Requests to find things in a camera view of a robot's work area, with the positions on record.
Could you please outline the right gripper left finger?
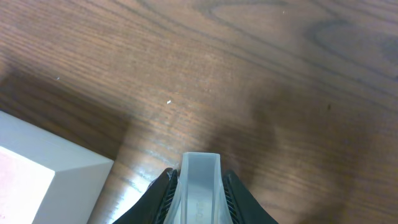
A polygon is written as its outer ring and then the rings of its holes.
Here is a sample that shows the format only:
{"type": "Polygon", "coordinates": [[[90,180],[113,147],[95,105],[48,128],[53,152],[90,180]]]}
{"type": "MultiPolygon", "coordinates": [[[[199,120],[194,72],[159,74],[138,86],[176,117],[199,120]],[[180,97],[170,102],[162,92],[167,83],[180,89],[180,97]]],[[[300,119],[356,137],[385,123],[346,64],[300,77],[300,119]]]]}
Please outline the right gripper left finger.
{"type": "Polygon", "coordinates": [[[178,184],[178,172],[166,168],[145,194],[113,224],[163,224],[178,184]]]}

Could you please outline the clear soap pump bottle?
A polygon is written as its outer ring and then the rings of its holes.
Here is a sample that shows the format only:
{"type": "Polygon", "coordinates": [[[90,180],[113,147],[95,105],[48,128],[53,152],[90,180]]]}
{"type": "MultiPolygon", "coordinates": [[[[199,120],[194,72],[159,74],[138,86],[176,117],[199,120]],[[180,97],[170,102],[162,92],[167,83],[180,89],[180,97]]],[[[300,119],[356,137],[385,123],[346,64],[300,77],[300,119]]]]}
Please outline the clear soap pump bottle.
{"type": "Polygon", "coordinates": [[[185,152],[164,224],[232,224],[219,154],[185,152]]]}

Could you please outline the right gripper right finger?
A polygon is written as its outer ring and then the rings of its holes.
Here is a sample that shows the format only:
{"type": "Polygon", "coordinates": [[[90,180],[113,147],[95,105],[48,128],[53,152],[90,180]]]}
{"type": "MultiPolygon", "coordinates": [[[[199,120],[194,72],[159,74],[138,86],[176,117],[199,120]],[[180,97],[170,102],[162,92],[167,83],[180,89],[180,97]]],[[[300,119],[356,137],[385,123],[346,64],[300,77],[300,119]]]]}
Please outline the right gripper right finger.
{"type": "Polygon", "coordinates": [[[223,186],[233,224],[278,224],[261,207],[233,170],[224,173],[223,186]]]}

